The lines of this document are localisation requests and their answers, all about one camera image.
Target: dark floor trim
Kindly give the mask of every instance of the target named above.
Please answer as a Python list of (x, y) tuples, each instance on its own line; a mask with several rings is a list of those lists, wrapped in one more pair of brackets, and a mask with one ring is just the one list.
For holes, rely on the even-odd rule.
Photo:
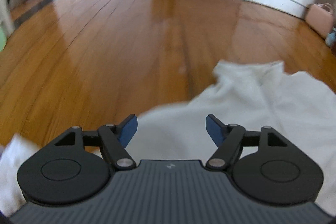
[(20, 27), (25, 21), (30, 19), (38, 11), (42, 10), (45, 6), (53, 2), (54, 0), (42, 0), (37, 3), (35, 6), (31, 7), (28, 11), (22, 14), (19, 18), (14, 21), (15, 30)]

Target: pink bag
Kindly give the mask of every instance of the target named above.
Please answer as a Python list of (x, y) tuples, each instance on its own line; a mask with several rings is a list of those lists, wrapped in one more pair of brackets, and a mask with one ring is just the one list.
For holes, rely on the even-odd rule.
[(334, 26), (332, 5), (329, 3), (313, 4), (305, 20), (311, 28), (325, 39)]

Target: small blue object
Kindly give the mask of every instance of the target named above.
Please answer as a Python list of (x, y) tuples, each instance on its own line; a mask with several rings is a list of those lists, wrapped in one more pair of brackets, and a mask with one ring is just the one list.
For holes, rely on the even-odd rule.
[(136, 133), (138, 129), (138, 119), (136, 116), (134, 116), (130, 121), (127, 122), (127, 124), (123, 127), (121, 135), (119, 137), (119, 142), (125, 148), (128, 143), (133, 138), (134, 134)]
[(332, 47), (336, 41), (336, 29), (333, 28), (333, 31), (327, 35), (325, 43), (328, 47)]
[(205, 121), (205, 127), (213, 142), (219, 147), (224, 142), (222, 128), (208, 115)]

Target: triangular cutout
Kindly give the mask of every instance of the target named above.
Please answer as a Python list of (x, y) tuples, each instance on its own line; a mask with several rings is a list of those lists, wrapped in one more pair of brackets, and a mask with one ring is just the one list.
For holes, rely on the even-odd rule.
[(58, 141), (56, 146), (64, 146), (64, 145), (75, 145), (75, 133), (70, 132), (68, 133), (63, 139)]
[(268, 133), (268, 146), (281, 146), (286, 147), (286, 143), (284, 143), (276, 134), (273, 132)]

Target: white cloth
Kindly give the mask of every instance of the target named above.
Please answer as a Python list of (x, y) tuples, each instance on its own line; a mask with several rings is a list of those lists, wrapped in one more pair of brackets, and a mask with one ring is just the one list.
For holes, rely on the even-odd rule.
[[(305, 72), (287, 75), (282, 62), (265, 65), (220, 62), (214, 75), (217, 84), (191, 102), (156, 107), (140, 116), (138, 131), (126, 148), (130, 155), (137, 162), (141, 159), (206, 162), (217, 149), (205, 130), (208, 114), (214, 114), (225, 124), (238, 123), (247, 130), (259, 131), (262, 126), (270, 125), (323, 169), (324, 184), (316, 202), (335, 215), (336, 95), (333, 91)], [(16, 157), (17, 151), (11, 155), (6, 150), (3, 158)], [(246, 148), (242, 156), (254, 151), (255, 148)], [(5, 187), (7, 194), (3, 195), (0, 189), (0, 210), (4, 210), (5, 201), (10, 202), (12, 206), (7, 212), (11, 213), (22, 202), (16, 182), (19, 165), (8, 165), (14, 170), (7, 175), (7, 181), (9, 177), (12, 181), (4, 186), (2, 176), (9, 169), (4, 169), (3, 158), (0, 187)]]
[(0, 158), (0, 211), (9, 216), (16, 212), (25, 199), (16, 180), (20, 165), (39, 148), (34, 143), (15, 134)]

